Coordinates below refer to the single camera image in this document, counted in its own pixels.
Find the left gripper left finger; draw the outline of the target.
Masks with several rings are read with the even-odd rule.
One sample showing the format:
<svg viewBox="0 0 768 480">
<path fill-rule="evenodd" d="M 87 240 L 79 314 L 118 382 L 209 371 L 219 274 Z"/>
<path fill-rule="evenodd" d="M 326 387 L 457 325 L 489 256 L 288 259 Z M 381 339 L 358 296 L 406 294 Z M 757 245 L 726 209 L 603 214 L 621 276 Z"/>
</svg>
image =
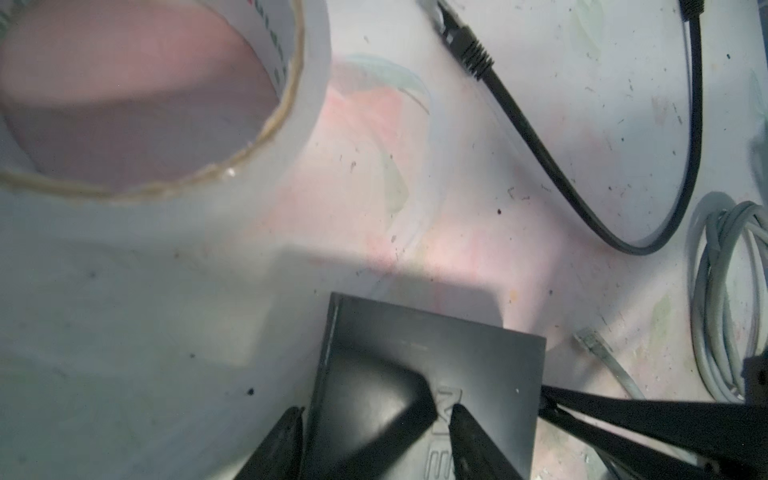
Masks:
<svg viewBox="0 0 768 480">
<path fill-rule="evenodd" d="M 235 480 L 296 480 L 303 457 L 302 407 L 288 408 L 235 475 Z"/>
</svg>

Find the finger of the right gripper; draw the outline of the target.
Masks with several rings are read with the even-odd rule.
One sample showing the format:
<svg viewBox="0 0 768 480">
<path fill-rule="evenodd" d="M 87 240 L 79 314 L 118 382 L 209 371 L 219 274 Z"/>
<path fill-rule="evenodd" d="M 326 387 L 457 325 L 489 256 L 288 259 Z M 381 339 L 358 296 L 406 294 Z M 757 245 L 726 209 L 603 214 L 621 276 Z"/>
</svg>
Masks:
<svg viewBox="0 0 768 480">
<path fill-rule="evenodd" d="M 679 447 L 718 470 L 687 463 L 604 430 L 573 412 Z M 767 407 L 624 400 L 543 386 L 539 417 L 591 446 L 635 479 L 765 479 Z"/>
</svg>

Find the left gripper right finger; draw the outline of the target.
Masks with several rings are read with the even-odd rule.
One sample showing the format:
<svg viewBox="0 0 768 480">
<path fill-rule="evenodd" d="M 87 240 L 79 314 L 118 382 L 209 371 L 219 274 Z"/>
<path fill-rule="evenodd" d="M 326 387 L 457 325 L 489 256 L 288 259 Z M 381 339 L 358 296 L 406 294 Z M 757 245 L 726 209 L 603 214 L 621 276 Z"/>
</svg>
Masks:
<svg viewBox="0 0 768 480">
<path fill-rule="evenodd" d="M 449 436 L 459 480 L 522 480 L 522 476 L 462 404 L 452 408 Z"/>
</svg>

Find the black network switch box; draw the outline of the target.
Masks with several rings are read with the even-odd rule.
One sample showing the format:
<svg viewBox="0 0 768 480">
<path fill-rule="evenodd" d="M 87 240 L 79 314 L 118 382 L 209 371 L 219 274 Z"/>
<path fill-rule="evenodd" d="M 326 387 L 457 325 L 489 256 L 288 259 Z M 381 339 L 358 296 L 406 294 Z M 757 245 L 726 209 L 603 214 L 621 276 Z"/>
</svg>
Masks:
<svg viewBox="0 0 768 480">
<path fill-rule="evenodd" d="M 302 477 L 451 479 L 461 405 L 528 478 L 545 349 L 540 336 L 333 294 Z"/>
</svg>

